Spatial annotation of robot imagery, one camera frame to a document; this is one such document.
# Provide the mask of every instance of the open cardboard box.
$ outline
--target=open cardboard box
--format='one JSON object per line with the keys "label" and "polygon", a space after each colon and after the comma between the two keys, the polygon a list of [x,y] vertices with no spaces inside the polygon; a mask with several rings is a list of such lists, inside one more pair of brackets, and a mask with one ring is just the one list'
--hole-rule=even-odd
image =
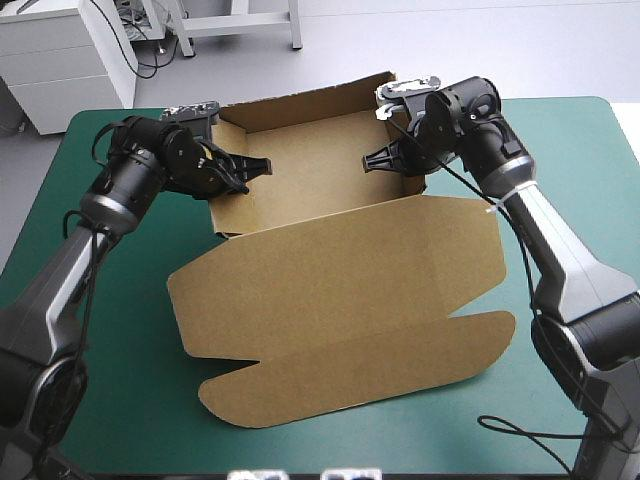
{"label": "open cardboard box", "polygon": [[484,203],[364,173],[392,139],[373,92],[393,79],[221,111],[216,144],[270,158],[273,175],[211,202],[230,240],[168,286],[190,355],[259,362],[201,385],[223,420],[265,427],[457,382],[511,340],[507,312],[449,317],[506,273]]}

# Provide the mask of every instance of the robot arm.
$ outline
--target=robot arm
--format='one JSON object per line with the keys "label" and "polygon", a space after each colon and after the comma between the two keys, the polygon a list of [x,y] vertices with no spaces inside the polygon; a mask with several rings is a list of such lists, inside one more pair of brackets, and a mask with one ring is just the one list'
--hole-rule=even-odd
{"label": "robot arm", "polygon": [[635,480],[640,473],[638,286],[599,262],[542,195],[534,161],[502,116],[493,84],[479,77],[441,90],[436,90],[439,82],[428,84],[417,92],[419,101],[406,84],[378,89],[386,102],[381,116],[400,107],[409,116],[409,131],[366,156],[365,170],[424,175],[459,156],[482,193],[498,199],[496,207],[506,211],[541,273],[533,299],[539,311],[532,325],[534,346],[589,418],[574,476]]}
{"label": "robot arm", "polygon": [[246,193],[247,181],[271,173],[268,159],[228,154],[212,143],[217,113],[215,102],[171,109],[161,121],[129,117],[98,134],[114,131],[108,162],[74,212],[78,226],[16,302],[0,310],[3,480],[88,478],[51,448],[86,388],[86,331],[76,311],[91,298],[107,253],[137,228],[158,193]]}

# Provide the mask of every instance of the white table frame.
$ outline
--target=white table frame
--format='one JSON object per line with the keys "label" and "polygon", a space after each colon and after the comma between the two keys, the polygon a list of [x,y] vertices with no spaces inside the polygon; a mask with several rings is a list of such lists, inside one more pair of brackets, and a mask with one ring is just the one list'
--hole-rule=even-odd
{"label": "white table frame", "polygon": [[181,0],[169,0],[173,29],[185,57],[195,52],[190,40],[196,37],[256,33],[291,29],[292,48],[302,48],[298,0],[289,0],[289,10],[276,13],[249,13],[249,0],[232,0],[231,15],[186,18]]}

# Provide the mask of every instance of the white cabinet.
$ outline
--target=white cabinet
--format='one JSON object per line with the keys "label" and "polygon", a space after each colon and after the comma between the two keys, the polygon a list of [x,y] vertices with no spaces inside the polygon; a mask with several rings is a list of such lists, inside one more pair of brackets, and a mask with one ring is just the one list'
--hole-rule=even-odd
{"label": "white cabinet", "polygon": [[[83,110],[131,108],[136,76],[108,23],[89,0],[26,0],[0,11],[0,77],[41,134],[66,131]],[[138,62],[112,0],[94,0],[127,56]]]}

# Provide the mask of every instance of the white drawer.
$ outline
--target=white drawer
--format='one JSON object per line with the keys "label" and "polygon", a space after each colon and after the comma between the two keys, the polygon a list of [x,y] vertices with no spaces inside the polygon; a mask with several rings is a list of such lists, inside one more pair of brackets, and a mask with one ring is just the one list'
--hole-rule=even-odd
{"label": "white drawer", "polygon": [[106,74],[93,46],[0,57],[0,77],[9,86]]}
{"label": "white drawer", "polygon": [[0,56],[92,44],[79,15],[0,23]]}
{"label": "white drawer", "polygon": [[9,87],[41,134],[67,130],[84,110],[130,108],[123,105],[108,76]]}

